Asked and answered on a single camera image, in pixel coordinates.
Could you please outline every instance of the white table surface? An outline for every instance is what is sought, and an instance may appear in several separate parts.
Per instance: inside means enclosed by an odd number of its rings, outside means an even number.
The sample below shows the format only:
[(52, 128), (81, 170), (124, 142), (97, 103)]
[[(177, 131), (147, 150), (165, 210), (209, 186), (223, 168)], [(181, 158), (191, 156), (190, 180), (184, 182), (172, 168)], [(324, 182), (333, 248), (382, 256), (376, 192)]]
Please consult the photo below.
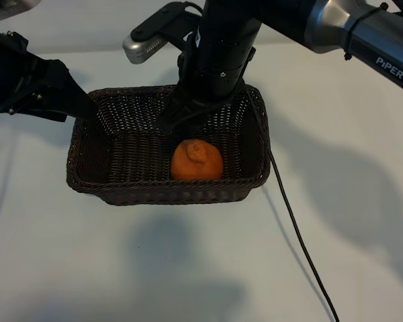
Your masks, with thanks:
[[(91, 91), (176, 83), (177, 54), (45, 58)], [(403, 321), (403, 91), (296, 44), (246, 80), (341, 321)], [(273, 174), (240, 203), (113, 207), (66, 184), (73, 121), (0, 115), (0, 321), (330, 321)]]

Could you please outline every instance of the woven texture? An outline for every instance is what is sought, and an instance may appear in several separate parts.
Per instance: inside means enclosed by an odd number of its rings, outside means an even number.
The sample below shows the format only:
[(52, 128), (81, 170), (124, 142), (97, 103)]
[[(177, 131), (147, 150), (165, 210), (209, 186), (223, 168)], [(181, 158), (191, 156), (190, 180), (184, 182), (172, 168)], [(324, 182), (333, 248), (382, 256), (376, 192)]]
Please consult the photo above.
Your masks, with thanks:
[[(103, 89), (90, 93), (99, 112), (93, 122), (76, 120), (67, 162), (67, 183), (112, 205), (223, 203), (243, 200), (270, 173), (269, 128), (264, 102), (246, 85), (233, 104), (211, 115), (195, 136), (216, 146), (224, 160), (222, 180), (171, 179), (171, 158), (182, 139), (155, 121), (173, 86)], [(262, 124), (257, 124), (254, 108)]]

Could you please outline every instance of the white backdrop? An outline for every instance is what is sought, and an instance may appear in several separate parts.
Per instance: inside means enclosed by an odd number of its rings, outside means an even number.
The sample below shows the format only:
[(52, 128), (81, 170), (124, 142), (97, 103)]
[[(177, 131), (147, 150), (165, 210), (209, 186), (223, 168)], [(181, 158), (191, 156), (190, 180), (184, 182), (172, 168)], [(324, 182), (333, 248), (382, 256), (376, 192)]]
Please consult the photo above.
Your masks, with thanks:
[[(33, 52), (118, 49), (135, 27), (171, 1), (43, 0), (33, 10), (1, 21), (0, 32), (17, 31), (30, 41)], [(204, 0), (193, 2), (203, 5)], [(378, 4), (382, 0), (369, 2)], [(265, 26), (257, 38), (258, 43), (284, 40)]]

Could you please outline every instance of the brown woven basket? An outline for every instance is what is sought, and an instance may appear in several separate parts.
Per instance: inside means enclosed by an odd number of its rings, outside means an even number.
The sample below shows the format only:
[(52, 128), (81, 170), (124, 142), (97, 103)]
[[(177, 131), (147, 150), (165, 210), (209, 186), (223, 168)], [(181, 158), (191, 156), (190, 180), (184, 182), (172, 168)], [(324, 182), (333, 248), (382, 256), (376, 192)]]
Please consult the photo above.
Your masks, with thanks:
[[(155, 125), (173, 86), (103, 89), (94, 122), (76, 120), (67, 161), (67, 183), (112, 205), (224, 203), (243, 200), (270, 174), (264, 142), (269, 128), (260, 92), (248, 85), (231, 107), (209, 116), (196, 138), (215, 145), (224, 159), (222, 180), (171, 179), (173, 152), (182, 141)], [(257, 124), (254, 108), (262, 117)]]

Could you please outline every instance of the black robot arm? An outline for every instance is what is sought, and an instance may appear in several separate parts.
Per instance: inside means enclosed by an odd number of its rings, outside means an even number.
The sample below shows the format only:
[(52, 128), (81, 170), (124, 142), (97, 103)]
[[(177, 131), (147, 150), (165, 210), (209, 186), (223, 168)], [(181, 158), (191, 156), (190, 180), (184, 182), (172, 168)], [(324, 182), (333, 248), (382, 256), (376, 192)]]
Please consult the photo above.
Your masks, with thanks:
[[(365, 0), (207, 0), (199, 22), (187, 26), (186, 32), (193, 33), (185, 46), (178, 46), (183, 51), (178, 59), (180, 81), (159, 127), (180, 127), (191, 136), (206, 113), (231, 103), (242, 88), (262, 23), (317, 53), (342, 48), (345, 59), (355, 56), (403, 88), (403, 0), (394, 2), (400, 13), (387, 12), (385, 3), (374, 7)], [(144, 62), (172, 42), (164, 30), (182, 18), (170, 14), (173, 6), (181, 6), (182, 16), (188, 14), (186, 3), (170, 3), (124, 41), (131, 62)]]
[(97, 106), (67, 67), (59, 60), (30, 54), (27, 45), (17, 33), (0, 34), (0, 113), (23, 113), (53, 121), (65, 121), (67, 115), (93, 119)]

